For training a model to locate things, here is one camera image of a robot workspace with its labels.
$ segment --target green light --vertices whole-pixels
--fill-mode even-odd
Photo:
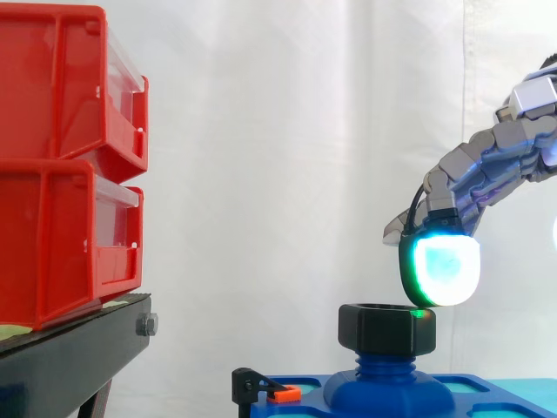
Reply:
[[[412,314],[414,318],[423,318],[426,316],[426,311],[410,311],[410,314]]]
[[[437,306],[464,302],[480,280],[480,245],[466,235],[419,239],[413,262],[420,292]]]

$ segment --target blue plastic tray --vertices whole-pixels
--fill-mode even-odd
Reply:
[[[258,403],[252,406],[252,418],[371,418],[332,412],[323,398],[323,386],[329,377],[273,377],[282,384],[301,386],[302,401],[275,405],[267,403],[265,395],[261,394]],[[451,414],[427,418],[557,418],[557,380],[490,382],[470,374],[436,374],[433,377],[451,389],[456,409]]]

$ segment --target black cable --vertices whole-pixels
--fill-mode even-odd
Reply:
[[[421,185],[412,200],[412,204],[408,209],[408,216],[406,216],[406,223],[404,225],[403,233],[405,235],[410,235],[414,232],[414,220],[416,218],[416,209],[418,208],[419,198],[421,198],[422,193],[424,192],[424,185]]]

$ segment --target white curtain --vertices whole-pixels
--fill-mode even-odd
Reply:
[[[347,302],[408,303],[384,225],[557,52],[550,0],[99,0],[151,81],[151,346],[107,418],[235,416],[230,372],[354,366]],[[482,277],[419,367],[557,375],[557,182],[487,211]]]

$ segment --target red plastic drawer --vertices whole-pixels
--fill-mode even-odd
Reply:
[[[147,91],[96,6],[0,3],[0,158],[147,169]]]
[[[141,285],[143,194],[82,160],[0,160],[0,324],[40,329]]]

